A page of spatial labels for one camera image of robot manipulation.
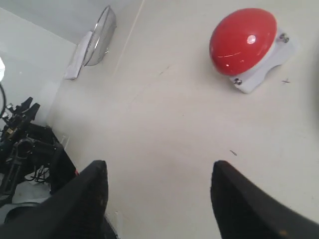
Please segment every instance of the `red button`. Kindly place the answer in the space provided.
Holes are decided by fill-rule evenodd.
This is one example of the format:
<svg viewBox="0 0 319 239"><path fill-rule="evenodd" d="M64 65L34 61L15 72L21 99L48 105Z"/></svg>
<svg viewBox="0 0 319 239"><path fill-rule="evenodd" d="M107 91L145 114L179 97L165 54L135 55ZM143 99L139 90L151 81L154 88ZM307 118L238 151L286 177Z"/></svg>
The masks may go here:
<svg viewBox="0 0 319 239"><path fill-rule="evenodd" d="M210 57L217 70L235 76L255 66L275 41L275 17L258 8L245 8L225 17L210 40Z"/></svg>

